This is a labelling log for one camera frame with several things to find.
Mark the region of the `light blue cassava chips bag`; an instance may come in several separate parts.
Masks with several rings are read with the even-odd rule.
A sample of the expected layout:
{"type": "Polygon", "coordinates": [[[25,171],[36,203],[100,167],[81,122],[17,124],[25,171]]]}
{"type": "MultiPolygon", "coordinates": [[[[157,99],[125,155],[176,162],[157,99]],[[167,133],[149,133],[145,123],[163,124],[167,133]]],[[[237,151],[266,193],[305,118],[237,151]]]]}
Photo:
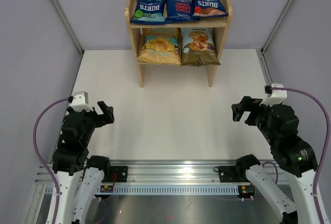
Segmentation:
{"type": "Polygon", "coordinates": [[[181,28],[182,66],[220,65],[212,31],[211,27],[181,28]]]}

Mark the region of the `tan kettle chips bag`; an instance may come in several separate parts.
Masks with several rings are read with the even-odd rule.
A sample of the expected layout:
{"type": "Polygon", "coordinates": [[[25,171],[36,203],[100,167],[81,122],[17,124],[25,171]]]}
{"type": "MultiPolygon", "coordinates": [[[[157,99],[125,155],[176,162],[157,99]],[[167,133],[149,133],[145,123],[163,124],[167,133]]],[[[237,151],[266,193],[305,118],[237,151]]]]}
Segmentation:
{"type": "Polygon", "coordinates": [[[179,28],[144,28],[137,61],[144,64],[180,66],[179,28]]]}

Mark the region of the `blue spicy chilli bag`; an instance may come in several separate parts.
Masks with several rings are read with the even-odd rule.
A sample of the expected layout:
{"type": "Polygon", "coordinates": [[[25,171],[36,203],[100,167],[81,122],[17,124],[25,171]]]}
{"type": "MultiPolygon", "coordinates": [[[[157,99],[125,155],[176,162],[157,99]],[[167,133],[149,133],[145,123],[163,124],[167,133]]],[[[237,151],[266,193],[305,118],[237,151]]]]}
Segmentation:
{"type": "Polygon", "coordinates": [[[194,0],[167,0],[166,23],[199,21],[200,18],[193,14],[194,0]]]}
{"type": "Polygon", "coordinates": [[[226,17],[228,13],[221,0],[194,0],[193,16],[199,18],[226,17]]]}

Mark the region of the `blue sea salt vinegar bag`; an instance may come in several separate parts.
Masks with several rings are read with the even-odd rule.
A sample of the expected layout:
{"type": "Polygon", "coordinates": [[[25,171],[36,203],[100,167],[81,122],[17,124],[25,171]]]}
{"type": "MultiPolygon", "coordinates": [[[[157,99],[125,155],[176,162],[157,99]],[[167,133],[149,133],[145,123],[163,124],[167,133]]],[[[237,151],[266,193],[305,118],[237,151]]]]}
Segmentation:
{"type": "Polygon", "coordinates": [[[163,17],[166,0],[137,0],[130,23],[144,25],[165,25],[163,17]]]}

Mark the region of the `blue spicy chilli bag front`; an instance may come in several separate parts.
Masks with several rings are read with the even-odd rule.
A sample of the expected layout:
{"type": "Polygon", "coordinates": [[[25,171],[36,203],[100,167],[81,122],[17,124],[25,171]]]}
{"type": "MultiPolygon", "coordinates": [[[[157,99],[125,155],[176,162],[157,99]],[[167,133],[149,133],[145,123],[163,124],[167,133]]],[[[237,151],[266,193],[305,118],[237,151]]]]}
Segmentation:
{"type": "Polygon", "coordinates": [[[167,0],[166,23],[199,21],[200,18],[193,14],[194,0],[167,0]]]}

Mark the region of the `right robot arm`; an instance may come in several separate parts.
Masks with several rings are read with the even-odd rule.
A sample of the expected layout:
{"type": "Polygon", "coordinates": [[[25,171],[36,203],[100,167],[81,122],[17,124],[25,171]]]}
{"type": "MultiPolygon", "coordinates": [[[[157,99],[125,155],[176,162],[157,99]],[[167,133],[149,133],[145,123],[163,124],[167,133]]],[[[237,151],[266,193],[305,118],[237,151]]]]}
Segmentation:
{"type": "Polygon", "coordinates": [[[290,106],[265,105],[262,99],[249,96],[231,106],[233,121],[249,112],[245,123],[256,126],[270,146],[270,152],[290,185],[290,200],[264,171],[252,154],[236,160],[235,176],[248,180],[274,210],[280,223],[330,223],[330,218],[314,182],[318,163],[313,148],[298,136],[299,119],[290,106]]]}

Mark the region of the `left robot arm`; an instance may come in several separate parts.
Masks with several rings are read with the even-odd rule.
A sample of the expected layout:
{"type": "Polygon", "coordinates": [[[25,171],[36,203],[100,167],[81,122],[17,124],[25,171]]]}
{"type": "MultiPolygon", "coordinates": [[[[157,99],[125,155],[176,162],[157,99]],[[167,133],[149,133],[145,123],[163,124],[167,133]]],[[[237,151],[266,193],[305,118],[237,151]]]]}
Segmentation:
{"type": "Polygon", "coordinates": [[[101,182],[112,175],[108,157],[88,157],[88,144],[96,128],[114,123],[113,107],[99,101],[95,110],[67,109],[62,134],[53,154],[54,191],[47,221],[85,223],[89,206],[101,182]]]}

